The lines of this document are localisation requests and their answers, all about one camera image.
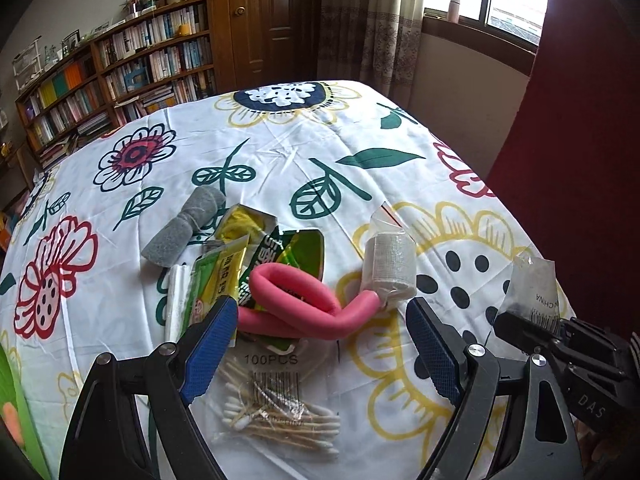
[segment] bookshelf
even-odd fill
[[[215,62],[215,41],[213,1],[186,0],[77,48],[15,102],[39,162],[47,168],[136,118],[231,90],[216,84],[234,69]]]

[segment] knotted pink tube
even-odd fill
[[[282,289],[302,296],[303,300]],[[363,326],[380,308],[380,298],[363,290],[344,309],[332,290],[310,274],[284,264],[261,264],[249,276],[256,303],[266,309],[238,308],[238,330],[276,337],[342,339]]]

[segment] curtain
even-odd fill
[[[409,102],[423,0],[322,0],[318,76],[369,84]]]

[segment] barcode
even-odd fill
[[[254,372],[252,401],[257,406],[272,408],[283,421],[299,424],[305,411],[300,401],[300,378],[297,372]]]
[[[537,310],[531,311],[531,321],[554,335],[557,335],[560,329],[560,320],[557,317],[540,314]]]

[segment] white bottle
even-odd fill
[[[449,2],[449,12],[447,12],[447,21],[457,23],[460,17],[460,0],[451,0]]]

